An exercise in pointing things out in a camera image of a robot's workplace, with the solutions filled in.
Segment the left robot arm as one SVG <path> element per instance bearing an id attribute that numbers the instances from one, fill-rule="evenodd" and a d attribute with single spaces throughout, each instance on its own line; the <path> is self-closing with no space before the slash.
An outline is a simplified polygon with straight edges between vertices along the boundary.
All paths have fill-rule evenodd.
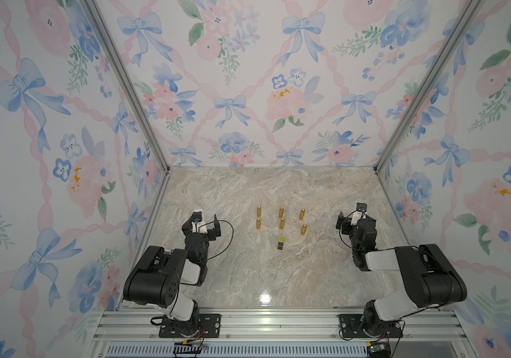
<path id="1" fill-rule="evenodd" d="M 161 311 L 150 323 L 161 338 L 187 342 L 218 338 L 221 315 L 201 313 L 199 304 L 181 292 L 182 286 L 202 286 L 207 273 L 210 242 L 221 236 L 217 218 L 206 223 L 195 211 L 182 226 L 184 249 L 149 246 L 124 284 L 123 298 Z"/>

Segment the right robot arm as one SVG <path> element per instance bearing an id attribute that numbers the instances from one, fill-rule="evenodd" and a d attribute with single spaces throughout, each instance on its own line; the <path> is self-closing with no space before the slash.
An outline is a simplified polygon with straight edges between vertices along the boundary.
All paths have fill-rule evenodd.
<path id="1" fill-rule="evenodd" d="M 367 302 L 359 317 L 341 316 L 344 339 L 387 336 L 398 332 L 406 317 L 466 300 L 465 282 L 436 244 L 378 249 L 376 219 L 367 215 L 364 204 L 348 215 L 340 213 L 335 228 L 349 237 L 346 246 L 357 269 L 395 271 L 403 282 L 402 288 Z"/>

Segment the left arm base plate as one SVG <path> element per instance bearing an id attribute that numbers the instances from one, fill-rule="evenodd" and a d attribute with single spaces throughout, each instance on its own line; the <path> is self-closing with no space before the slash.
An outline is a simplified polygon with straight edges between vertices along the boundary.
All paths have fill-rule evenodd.
<path id="1" fill-rule="evenodd" d="M 166 315 L 161 318 L 158 336 L 160 338 L 191 339 L 218 338 L 221 332 L 221 314 L 193 314 L 187 322 L 169 319 Z"/>

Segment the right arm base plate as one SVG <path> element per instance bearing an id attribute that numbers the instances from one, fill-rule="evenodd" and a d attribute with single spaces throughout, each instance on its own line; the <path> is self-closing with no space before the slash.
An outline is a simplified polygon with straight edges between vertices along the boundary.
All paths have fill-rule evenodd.
<path id="1" fill-rule="evenodd" d="M 348 339 L 379 339 L 403 337 L 400 322 L 384 322 L 379 319 L 365 320 L 362 314 L 340 314 L 338 316 L 341 336 Z"/>

